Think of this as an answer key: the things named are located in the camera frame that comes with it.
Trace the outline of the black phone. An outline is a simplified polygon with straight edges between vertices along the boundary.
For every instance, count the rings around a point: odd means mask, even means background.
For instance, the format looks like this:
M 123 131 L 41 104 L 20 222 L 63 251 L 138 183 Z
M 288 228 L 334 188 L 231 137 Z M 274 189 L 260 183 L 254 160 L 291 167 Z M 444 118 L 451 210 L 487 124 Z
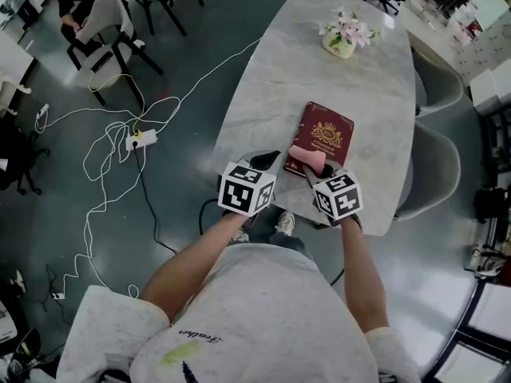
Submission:
M 101 67 L 103 67 L 111 58 L 113 57 L 113 53 L 107 51 L 104 53 L 92 66 L 91 72 L 96 73 Z

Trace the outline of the person's right forearm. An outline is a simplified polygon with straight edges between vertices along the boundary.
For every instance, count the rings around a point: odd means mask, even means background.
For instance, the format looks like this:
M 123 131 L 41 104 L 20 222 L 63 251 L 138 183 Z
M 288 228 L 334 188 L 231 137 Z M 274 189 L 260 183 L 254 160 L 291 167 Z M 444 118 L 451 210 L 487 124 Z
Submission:
M 362 229 L 352 216 L 343 219 L 340 226 L 347 308 L 364 333 L 388 327 L 386 292 Z

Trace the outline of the white pot of pink flowers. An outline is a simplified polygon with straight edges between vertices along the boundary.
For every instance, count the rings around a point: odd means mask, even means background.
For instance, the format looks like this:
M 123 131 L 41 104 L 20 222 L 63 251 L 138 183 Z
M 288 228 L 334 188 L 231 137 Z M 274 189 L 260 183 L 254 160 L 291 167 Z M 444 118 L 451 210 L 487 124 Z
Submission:
M 345 10 L 344 6 L 332 11 L 334 17 L 328 23 L 319 25 L 322 46 L 329 53 L 341 59 L 349 59 L 356 49 L 369 46 L 379 36 L 359 19 L 354 11 Z

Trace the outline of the dark red book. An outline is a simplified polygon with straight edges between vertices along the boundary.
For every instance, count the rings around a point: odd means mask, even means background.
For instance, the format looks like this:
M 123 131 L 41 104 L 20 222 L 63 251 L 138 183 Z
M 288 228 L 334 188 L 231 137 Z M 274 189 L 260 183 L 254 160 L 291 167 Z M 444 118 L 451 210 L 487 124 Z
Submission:
M 343 166 L 354 129 L 355 123 L 349 118 L 309 101 L 291 145 L 309 151 L 322 151 L 326 159 L 335 160 Z

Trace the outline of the grey shell chair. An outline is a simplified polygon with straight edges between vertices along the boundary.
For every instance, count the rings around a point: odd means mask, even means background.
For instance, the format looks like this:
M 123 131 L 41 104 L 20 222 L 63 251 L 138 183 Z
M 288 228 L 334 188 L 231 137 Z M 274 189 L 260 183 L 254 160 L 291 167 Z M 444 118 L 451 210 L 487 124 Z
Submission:
M 416 123 L 410 161 L 395 221 L 412 219 L 452 196 L 461 176 L 461 161 L 448 137 Z
M 464 87 L 459 75 L 449 66 L 412 49 L 415 75 L 415 115 L 426 116 L 456 104 Z

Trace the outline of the black bag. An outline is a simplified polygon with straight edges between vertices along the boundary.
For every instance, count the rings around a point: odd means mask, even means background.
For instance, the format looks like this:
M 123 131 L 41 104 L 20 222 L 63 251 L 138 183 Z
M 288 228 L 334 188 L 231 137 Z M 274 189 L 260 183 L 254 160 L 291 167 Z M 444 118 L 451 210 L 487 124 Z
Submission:
M 473 200 L 475 218 L 480 223 L 487 219 L 502 217 L 511 208 L 511 198 L 503 188 L 481 189 Z

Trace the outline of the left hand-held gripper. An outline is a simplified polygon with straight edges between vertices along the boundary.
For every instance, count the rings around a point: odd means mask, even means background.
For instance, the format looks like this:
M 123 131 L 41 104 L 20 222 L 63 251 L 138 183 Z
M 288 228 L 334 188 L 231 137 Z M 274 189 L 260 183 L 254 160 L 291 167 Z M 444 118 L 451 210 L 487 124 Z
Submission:
M 280 154 L 279 150 L 259 150 L 244 154 L 238 163 L 229 162 L 221 176 L 218 206 L 247 217 L 268 207 L 276 176 L 266 172 Z

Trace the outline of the person's left forearm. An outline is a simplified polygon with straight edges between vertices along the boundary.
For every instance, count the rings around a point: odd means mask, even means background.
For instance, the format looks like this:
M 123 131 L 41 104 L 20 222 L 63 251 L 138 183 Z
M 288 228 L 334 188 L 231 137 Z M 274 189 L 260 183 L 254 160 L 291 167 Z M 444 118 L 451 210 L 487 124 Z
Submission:
M 159 307 L 172 322 L 199 290 L 217 259 L 247 217 L 229 213 L 151 277 L 140 299 Z

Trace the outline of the person's grey t-shirt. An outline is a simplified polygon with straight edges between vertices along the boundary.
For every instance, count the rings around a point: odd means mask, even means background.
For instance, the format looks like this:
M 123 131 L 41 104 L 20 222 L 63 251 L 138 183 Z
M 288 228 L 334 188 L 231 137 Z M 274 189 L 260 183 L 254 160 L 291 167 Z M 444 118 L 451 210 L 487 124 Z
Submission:
M 267 244 L 227 247 L 177 320 L 102 286 L 85 292 L 57 383 L 421 383 L 387 327 L 363 332 L 317 266 Z

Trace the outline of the person's blue jeans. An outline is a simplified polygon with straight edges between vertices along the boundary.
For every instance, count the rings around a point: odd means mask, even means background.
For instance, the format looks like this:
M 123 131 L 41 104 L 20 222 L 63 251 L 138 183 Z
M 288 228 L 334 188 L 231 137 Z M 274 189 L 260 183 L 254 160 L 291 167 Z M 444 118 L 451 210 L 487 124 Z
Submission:
M 279 216 L 284 211 L 285 210 L 279 207 L 270 206 L 259 213 L 255 218 L 255 222 L 248 230 L 250 241 L 253 243 L 267 243 L 277 247 L 286 248 L 304 255 L 308 259 L 312 259 L 305 247 L 305 244 L 300 238 L 295 237 L 293 233 L 292 236 L 286 236 L 275 232 L 275 225 L 277 224 Z

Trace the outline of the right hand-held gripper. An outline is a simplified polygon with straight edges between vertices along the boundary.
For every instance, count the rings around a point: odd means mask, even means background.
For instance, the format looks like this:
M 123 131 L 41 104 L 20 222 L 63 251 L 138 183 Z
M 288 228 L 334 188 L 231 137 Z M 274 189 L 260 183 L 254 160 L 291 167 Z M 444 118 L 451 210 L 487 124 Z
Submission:
M 331 227 L 337 227 L 342 219 L 362 210 L 359 182 L 339 162 L 326 159 L 323 174 L 317 174 L 308 164 L 303 164 L 302 169 L 307 182 L 313 186 L 317 208 L 327 217 Z M 323 176 L 333 177 L 325 180 Z

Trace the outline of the white storage cabinet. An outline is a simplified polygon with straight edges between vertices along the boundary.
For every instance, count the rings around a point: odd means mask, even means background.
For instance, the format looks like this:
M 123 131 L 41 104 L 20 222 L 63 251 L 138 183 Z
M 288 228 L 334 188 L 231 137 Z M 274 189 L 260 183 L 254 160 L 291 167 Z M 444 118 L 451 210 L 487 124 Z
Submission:
M 472 42 L 455 49 L 454 58 L 480 115 L 511 107 L 511 7 Z

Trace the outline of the person's right shoe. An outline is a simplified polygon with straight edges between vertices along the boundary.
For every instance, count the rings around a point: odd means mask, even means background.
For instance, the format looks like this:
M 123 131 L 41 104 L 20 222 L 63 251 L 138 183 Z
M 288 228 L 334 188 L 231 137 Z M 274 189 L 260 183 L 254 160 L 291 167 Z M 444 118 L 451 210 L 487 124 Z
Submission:
M 286 236 L 292 236 L 295 229 L 295 215 L 290 211 L 284 211 L 275 225 L 275 232 Z

